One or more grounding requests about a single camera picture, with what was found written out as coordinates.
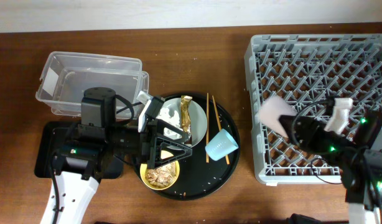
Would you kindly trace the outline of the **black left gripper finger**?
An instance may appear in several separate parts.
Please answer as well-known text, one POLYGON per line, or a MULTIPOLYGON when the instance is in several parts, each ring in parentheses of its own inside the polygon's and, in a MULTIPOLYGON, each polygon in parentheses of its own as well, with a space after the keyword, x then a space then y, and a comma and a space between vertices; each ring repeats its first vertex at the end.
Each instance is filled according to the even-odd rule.
POLYGON ((174 142, 179 143, 179 144, 184 144, 186 146, 191 146, 192 145, 192 135, 189 133, 184 132, 180 128, 176 128, 175 126, 169 124, 166 121, 163 121, 161 119, 158 120, 158 123, 162 126, 163 129, 168 129, 174 132, 175 134, 180 135, 179 138, 173 139, 174 142))
POLYGON ((156 137, 154 149, 156 152, 154 158, 155 166, 165 166, 192 155, 192 148, 190 146, 177 143, 167 137, 156 137))

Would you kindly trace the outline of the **white tissue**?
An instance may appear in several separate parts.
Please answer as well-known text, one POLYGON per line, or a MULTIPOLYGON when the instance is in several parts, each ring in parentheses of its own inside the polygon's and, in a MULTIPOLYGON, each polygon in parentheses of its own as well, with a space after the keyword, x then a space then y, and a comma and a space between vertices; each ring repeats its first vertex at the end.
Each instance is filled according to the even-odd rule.
MULTIPOLYGON (((180 129, 180 115, 179 112, 170 108, 162 108, 156 117, 157 119, 161 119, 166 123, 169 123, 173 127, 180 129)), ((164 136, 171 139, 180 139, 181 135, 172 131, 171 129, 164 128, 164 136)))

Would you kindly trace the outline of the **yellow bowl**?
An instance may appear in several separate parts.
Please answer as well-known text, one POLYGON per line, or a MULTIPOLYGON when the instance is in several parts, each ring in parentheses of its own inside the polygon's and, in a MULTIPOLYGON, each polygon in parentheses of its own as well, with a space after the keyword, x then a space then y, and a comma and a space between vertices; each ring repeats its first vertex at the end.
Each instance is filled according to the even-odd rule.
POLYGON ((156 169, 148 169, 147 164, 141 164, 139 175, 142 182, 150 189, 165 190, 179 178, 180 164, 178 161, 174 161, 156 169))

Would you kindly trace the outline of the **food scraps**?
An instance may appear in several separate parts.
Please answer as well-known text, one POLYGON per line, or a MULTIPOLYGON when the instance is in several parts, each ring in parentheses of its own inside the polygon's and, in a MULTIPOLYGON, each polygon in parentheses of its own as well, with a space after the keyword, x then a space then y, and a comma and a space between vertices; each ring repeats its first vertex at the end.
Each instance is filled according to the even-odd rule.
POLYGON ((147 169, 145 176, 147 181, 157 188, 168 187, 177 176, 176 164, 172 162, 156 169, 147 169))

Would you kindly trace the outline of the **gold snack wrapper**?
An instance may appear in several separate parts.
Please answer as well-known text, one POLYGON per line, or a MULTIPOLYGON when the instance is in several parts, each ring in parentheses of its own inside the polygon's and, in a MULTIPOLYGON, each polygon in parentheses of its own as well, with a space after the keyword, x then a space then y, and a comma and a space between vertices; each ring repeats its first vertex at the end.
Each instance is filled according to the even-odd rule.
POLYGON ((186 133, 189 137, 187 141, 185 141, 186 145, 192 145, 192 133, 191 133, 191 119, 189 114, 189 106, 192 100, 191 96, 182 95, 180 99, 180 111, 181 111, 181 128, 184 133, 186 133))

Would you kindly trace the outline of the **grey plate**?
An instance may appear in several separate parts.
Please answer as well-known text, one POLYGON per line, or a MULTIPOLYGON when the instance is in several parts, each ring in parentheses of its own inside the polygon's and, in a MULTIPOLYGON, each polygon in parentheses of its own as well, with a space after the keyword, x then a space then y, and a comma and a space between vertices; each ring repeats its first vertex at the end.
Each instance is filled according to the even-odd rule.
MULTIPOLYGON (((180 115, 180 127, 181 127, 181 111, 180 111, 180 99, 173 98, 167 100, 162 108, 170 108, 179 112, 180 115)), ((191 100, 189 106, 189 114, 191 119, 191 133, 192 133, 192 145, 196 146, 206 135, 207 130, 207 117, 203 108, 197 104, 194 100, 191 100)))

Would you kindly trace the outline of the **wooden chopstick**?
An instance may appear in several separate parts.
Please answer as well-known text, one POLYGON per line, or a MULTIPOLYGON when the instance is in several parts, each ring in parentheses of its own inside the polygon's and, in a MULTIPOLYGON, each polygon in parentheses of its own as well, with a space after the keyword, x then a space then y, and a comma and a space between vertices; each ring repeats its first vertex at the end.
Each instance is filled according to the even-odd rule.
MULTIPOLYGON (((207 93, 206 95, 206 117, 207 117, 207 130, 206 130, 206 135, 205 135, 205 139, 206 139, 206 144, 205 144, 205 147, 207 147, 208 143, 209 143, 209 93, 207 93)), ((210 162, 210 158, 209 158, 209 155, 207 154, 206 152, 206 157, 205 157, 205 162, 206 163, 209 163, 210 162)))
MULTIPOLYGON (((212 95, 212 101, 213 101, 213 108, 215 110, 215 117, 216 117, 216 120, 217 120, 218 131, 220 132, 221 131, 221 122, 220 122, 220 117, 219 117, 219 114, 218 114, 218 109, 217 109, 217 104, 216 104, 216 101, 215 101, 215 97, 213 95, 212 95)), ((226 164, 230 165, 230 160, 228 158, 228 155, 225 156, 225 160, 226 160, 226 164)))

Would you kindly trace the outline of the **light blue cup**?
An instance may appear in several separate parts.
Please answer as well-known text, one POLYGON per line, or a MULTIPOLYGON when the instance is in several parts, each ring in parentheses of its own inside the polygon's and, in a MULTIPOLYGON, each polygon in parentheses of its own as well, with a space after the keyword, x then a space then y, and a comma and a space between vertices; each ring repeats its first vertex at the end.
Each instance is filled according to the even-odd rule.
POLYGON ((238 148, 234 137, 227 130, 222 129, 205 146, 205 151, 211 159, 218 161, 238 148))

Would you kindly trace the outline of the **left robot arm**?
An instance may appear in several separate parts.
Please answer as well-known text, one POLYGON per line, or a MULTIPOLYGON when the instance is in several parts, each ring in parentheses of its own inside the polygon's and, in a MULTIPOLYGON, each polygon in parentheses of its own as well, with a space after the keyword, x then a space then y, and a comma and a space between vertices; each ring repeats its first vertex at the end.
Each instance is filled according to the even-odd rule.
POLYGON ((107 168, 114 159, 136 156, 140 164, 155 169, 192 155, 186 145, 190 135, 158 119, 165 99, 140 91, 143 104, 137 126, 131 118, 117 121, 116 103, 134 106, 110 88, 85 90, 81 120, 71 124, 63 141, 48 156, 52 180, 42 223, 81 223, 107 168))

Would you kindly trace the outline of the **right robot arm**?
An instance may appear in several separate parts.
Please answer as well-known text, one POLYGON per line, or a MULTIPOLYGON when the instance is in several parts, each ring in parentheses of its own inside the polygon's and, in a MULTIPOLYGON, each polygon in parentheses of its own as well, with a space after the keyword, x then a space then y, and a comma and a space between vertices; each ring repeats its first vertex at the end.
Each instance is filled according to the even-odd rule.
POLYGON ((299 149, 341 169, 350 223, 382 223, 382 113, 367 111, 352 140, 305 116, 279 122, 299 149))

